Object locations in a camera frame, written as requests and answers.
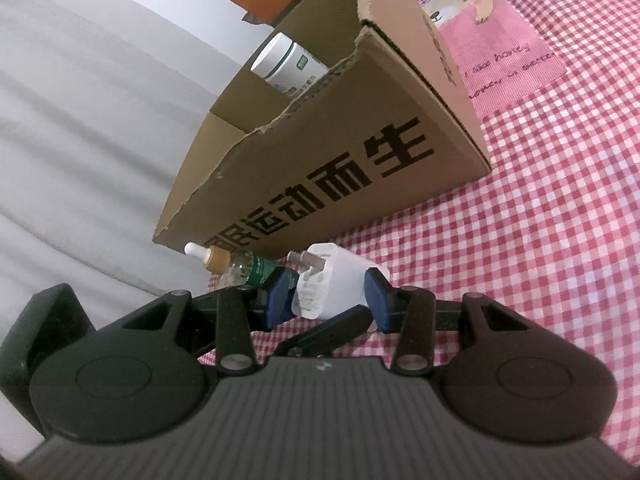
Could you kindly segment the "clear dropper bottle amber collar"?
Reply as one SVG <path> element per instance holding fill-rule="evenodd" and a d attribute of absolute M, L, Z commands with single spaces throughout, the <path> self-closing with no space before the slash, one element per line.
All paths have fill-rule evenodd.
<path fill-rule="evenodd" d="M 245 285 L 253 266 L 253 255 L 245 250 L 229 250 L 218 246 L 201 246 L 186 243 L 183 249 L 187 256 L 198 259 L 204 268 L 218 278 L 217 288 Z"/>

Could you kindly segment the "white pill bottle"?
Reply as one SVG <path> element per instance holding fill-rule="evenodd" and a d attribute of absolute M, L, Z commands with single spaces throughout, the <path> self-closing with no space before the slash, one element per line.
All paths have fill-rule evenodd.
<path fill-rule="evenodd" d="M 250 71 L 295 100 L 329 71 L 300 44 L 278 32 L 258 53 Z"/>

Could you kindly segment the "dark green bottle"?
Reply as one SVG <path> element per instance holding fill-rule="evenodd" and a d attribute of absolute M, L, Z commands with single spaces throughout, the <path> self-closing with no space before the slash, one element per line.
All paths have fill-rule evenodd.
<path fill-rule="evenodd" d="M 268 280 L 275 270 L 280 269 L 280 267 L 281 265 L 279 263 L 253 254 L 245 284 L 260 286 Z"/>

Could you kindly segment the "red white checkered tablecloth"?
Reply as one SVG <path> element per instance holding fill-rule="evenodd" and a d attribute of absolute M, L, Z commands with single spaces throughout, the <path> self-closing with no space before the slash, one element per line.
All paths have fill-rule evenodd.
<path fill-rule="evenodd" d="M 639 0 L 508 0 L 566 72 L 486 117 L 491 174 L 341 235 L 398 285 L 478 290 L 595 354 L 639 459 Z"/>

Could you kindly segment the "brown cardboard box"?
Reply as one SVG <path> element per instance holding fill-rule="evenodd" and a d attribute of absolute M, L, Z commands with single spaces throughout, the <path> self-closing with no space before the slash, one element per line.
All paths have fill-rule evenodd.
<path fill-rule="evenodd" d="M 277 259 L 489 174 L 462 77 L 416 0 L 303 0 L 279 32 L 326 74 L 290 99 L 241 68 L 186 154 L 156 244 Z"/>

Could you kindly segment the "white curtain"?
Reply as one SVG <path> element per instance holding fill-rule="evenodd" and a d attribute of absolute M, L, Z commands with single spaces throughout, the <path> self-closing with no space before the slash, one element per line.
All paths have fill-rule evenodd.
<path fill-rule="evenodd" d="M 238 70 L 132 0 L 1 0 L 1 326 L 66 283 L 103 326 L 204 269 L 153 242 Z"/>

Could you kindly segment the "white power adapter plug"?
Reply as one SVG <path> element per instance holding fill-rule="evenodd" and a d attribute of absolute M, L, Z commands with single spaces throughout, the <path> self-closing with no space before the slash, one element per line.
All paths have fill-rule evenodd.
<path fill-rule="evenodd" d="M 367 307 L 367 270 L 378 269 L 390 278 L 386 266 L 334 243 L 317 243 L 301 252 L 289 252 L 286 260 L 300 269 L 292 312 L 311 321 L 326 321 L 355 306 Z"/>

